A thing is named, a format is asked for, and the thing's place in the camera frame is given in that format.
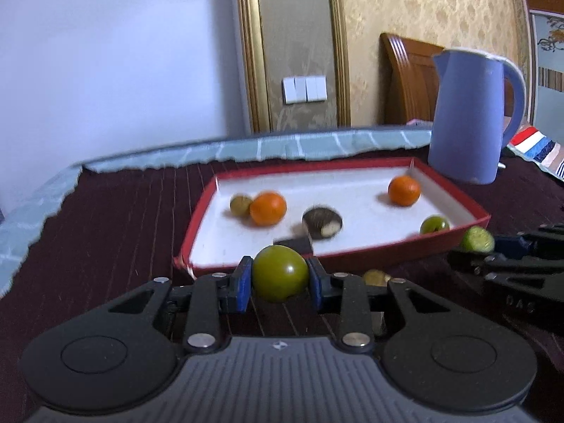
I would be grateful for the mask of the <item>blue electric kettle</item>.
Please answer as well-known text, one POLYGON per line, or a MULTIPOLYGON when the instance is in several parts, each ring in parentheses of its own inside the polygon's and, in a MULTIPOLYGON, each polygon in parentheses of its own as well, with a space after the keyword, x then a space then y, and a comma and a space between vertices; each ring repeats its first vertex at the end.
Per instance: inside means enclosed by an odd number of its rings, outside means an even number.
POLYGON ((433 56, 439 77, 428 163, 459 182, 495 181, 502 149, 526 115, 526 82, 508 58, 470 48, 433 56))

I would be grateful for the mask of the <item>wooden headboard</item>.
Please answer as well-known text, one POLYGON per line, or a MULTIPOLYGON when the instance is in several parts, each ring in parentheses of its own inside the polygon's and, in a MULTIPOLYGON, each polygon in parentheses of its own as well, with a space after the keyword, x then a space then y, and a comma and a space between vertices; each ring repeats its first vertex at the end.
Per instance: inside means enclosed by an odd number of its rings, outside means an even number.
POLYGON ((433 56, 449 48, 389 33, 380 38, 393 69, 386 121, 403 124, 422 119, 433 123, 439 91, 433 56))

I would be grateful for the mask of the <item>gold wall frame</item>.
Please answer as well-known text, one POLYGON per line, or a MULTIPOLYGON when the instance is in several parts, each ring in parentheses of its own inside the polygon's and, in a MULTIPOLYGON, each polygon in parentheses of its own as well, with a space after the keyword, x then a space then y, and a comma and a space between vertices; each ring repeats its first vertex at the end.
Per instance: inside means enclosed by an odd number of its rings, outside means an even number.
POLYGON ((341 0, 233 0, 241 91, 253 134, 352 123, 341 0), (286 105, 282 79, 324 75, 328 99, 286 105))

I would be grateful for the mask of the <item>orange tangerine right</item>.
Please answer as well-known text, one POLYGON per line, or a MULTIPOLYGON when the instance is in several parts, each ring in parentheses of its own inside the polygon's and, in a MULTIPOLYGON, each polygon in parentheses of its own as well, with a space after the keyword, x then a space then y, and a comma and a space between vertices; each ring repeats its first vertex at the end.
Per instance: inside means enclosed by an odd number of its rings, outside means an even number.
POLYGON ((387 194, 393 204, 408 207, 420 199, 421 191, 421 185, 416 179, 402 175, 390 181, 387 194))

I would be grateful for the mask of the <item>white wall switch panel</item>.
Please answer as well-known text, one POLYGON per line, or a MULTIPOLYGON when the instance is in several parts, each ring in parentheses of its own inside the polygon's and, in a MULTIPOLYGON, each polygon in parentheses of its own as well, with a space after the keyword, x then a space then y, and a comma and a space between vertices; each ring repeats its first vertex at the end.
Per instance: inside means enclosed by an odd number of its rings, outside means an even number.
POLYGON ((328 99, 327 80, 324 75, 283 78, 282 91, 286 105, 322 102, 328 99))

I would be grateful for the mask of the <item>red tray white lining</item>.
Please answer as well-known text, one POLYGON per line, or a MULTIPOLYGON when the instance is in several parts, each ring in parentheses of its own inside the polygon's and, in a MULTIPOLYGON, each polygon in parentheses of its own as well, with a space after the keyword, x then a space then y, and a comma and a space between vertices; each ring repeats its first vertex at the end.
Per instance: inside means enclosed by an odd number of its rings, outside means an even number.
POLYGON ((175 259, 192 277, 285 245, 325 268, 383 268, 485 227, 479 203, 420 159, 343 159, 228 171, 207 183, 175 259))

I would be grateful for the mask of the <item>small yellow-green fruit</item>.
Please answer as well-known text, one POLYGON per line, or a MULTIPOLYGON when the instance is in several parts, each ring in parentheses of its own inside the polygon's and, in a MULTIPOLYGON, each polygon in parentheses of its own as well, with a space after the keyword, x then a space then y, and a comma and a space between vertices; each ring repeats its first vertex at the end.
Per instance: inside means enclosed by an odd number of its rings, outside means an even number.
POLYGON ((236 194, 229 202, 231 215, 237 218, 245 218, 250 215, 252 199, 248 195, 236 194))

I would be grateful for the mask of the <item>green fruit in tray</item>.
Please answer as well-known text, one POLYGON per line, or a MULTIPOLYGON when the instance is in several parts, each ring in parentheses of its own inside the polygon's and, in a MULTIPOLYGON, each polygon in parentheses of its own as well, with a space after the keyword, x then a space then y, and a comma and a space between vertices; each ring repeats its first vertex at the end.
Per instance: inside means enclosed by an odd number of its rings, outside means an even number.
POLYGON ((421 234, 431 234, 450 230, 449 221, 441 215, 432 215, 426 218, 420 227, 421 234))

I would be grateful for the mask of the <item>red white blue pillow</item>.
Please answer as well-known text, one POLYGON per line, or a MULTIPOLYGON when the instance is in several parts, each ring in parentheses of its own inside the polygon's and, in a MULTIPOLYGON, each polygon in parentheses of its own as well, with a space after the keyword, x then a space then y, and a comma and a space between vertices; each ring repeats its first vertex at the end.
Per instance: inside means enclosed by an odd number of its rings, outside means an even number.
POLYGON ((535 127, 523 125, 510 140, 509 149, 522 159, 535 163, 540 170, 563 180, 563 145, 535 127))

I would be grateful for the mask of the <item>orange tangerine left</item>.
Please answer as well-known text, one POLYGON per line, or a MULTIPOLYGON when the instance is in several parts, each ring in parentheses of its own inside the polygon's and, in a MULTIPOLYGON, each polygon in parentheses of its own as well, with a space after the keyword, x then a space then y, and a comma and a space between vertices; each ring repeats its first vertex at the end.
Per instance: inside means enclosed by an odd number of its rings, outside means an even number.
POLYGON ((285 198, 276 192, 262 192, 250 205, 252 221, 261 227, 274 226, 280 223, 287 213, 285 198))

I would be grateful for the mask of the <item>large green fruit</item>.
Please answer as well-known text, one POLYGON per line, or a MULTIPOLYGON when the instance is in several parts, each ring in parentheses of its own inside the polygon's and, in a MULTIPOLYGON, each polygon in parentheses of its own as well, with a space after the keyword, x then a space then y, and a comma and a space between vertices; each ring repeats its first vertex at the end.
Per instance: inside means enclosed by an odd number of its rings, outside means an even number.
POLYGON ((260 297, 281 303, 305 289, 309 268, 305 259, 291 248, 269 245, 255 256, 251 279, 260 297))

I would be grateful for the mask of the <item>green lime fruit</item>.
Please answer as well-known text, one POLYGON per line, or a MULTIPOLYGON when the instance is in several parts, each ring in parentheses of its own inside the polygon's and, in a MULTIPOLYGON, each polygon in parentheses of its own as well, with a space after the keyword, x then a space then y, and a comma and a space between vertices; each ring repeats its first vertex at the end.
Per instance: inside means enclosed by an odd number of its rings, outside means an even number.
POLYGON ((460 248, 466 252, 490 253, 495 248, 495 239, 485 228, 473 226, 466 230, 460 248))

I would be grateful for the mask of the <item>yellow fruit on blanket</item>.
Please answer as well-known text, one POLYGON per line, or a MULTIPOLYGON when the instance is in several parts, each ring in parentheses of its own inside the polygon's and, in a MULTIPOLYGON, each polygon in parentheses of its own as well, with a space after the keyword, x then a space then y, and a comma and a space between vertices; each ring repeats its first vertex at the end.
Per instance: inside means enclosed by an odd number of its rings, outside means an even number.
POLYGON ((367 286, 386 287, 391 276, 382 270, 370 269, 362 275, 362 280, 367 286))

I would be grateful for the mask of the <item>orange tangerine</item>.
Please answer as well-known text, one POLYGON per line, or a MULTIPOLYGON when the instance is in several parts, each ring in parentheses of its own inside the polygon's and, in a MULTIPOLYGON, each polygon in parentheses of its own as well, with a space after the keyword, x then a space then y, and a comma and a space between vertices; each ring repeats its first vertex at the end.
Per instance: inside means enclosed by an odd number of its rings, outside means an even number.
POLYGON ((421 185, 416 179, 402 175, 390 181, 387 194, 393 204, 408 207, 420 199, 421 191, 421 185))
POLYGON ((274 226, 280 223, 287 213, 285 198, 276 192, 262 192, 250 205, 252 221, 261 227, 274 226))

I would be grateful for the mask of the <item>framed wall picture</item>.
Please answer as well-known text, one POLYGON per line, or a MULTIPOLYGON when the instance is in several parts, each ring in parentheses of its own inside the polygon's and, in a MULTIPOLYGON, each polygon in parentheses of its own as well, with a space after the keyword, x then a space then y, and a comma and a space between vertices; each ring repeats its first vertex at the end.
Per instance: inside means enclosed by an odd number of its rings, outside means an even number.
POLYGON ((532 112, 531 124, 551 140, 563 144, 564 19, 562 13, 531 10, 532 112))

